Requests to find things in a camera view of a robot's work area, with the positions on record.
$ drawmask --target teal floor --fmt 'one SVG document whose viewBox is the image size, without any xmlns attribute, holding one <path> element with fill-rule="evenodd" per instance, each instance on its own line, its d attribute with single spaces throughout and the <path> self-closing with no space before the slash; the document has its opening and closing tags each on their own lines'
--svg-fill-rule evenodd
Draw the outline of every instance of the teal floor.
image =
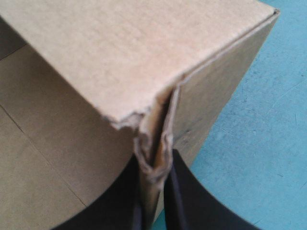
<svg viewBox="0 0 307 230">
<path fill-rule="evenodd" d="M 282 14 L 191 169 L 256 226 L 307 230 L 307 0 L 263 2 Z"/>
</svg>

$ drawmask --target box top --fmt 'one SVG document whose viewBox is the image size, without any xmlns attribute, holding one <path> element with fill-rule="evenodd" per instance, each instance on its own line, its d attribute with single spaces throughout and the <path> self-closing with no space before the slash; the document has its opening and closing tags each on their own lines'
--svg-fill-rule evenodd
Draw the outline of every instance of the box top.
<svg viewBox="0 0 307 230">
<path fill-rule="evenodd" d="M 111 121 L 274 14 L 256 0 L 2 0 L 0 15 Z"/>
</svg>

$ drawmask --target corrugated cardboard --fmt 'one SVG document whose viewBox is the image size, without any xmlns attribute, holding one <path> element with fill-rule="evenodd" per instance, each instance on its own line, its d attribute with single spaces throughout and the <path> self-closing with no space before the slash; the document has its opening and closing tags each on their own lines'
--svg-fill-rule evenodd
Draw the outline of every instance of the corrugated cardboard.
<svg viewBox="0 0 307 230">
<path fill-rule="evenodd" d="M 256 0 L 2 0 L 0 15 L 32 46 L 0 61 L 0 228 L 33 230 L 90 204 L 133 152 L 150 224 L 171 149 L 192 162 L 278 13 Z"/>
</svg>

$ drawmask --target crease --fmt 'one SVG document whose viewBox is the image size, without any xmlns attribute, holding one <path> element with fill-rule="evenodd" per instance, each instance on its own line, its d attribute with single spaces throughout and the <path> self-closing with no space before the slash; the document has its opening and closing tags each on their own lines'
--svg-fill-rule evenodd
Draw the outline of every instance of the crease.
<svg viewBox="0 0 307 230">
<path fill-rule="evenodd" d="M 10 115 L 10 113 L 0 104 L 0 108 L 5 112 L 5 114 L 9 117 L 10 120 L 13 121 L 13 123 L 17 126 L 17 128 L 23 133 L 23 135 L 28 139 L 30 144 L 33 146 L 33 148 L 44 158 L 47 165 L 51 168 L 52 171 L 56 173 L 56 175 L 64 182 L 66 187 L 71 191 L 71 193 L 84 205 L 84 207 L 87 207 L 87 205 L 82 201 L 80 197 L 77 196 L 77 194 L 73 191 L 73 189 L 70 187 L 68 182 L 57 172 L 57 170 L 52 166 L 52 164 L 48 161 L 48 159 L 44 156 L 44 154 L 35 146 L 31 138 L 23 131 L 21 126 L 14 120 L 14 118 Z"/>
</svg>

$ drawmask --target brown cardboard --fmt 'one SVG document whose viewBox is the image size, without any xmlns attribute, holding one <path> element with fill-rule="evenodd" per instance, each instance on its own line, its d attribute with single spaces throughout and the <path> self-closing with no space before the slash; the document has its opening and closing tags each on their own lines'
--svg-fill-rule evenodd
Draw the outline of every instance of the brown cardboard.
<svg viewBox="0 0 307 230">
<path fill-rule="evenodd" d="M 9 148 L 22 142 L 8 137 L 19 130 L 33 146 L 25 155 L 48 165 L 30 161 L 25 174 L 44 172 L 33 186 L 16 187 L 21 172 L 5 162 L 5 180 L 14 179 L 0 183 L 4 197 L 12 189 L 20 199 L 36 194 L 23 229 L 48 229 L 90 204 L 133 152 L 149 226 L 171 149 L 192 162 L 278 16 L 256 0 L 3 0 L 0 15 L 33 47 L 0 60 L 0 124 L 12 127 L 0 136 L 9 143 L 0 154 L 18 155 Z M 70 202 L 63 216 L 51 214 L 56 202 L 40 210 L 52 202 L 50 186 L 61 205 Z M 21 229 L 14 211 L 26 210 L 28 199 L 4 200 L 0 229 Z"/>
</svg>

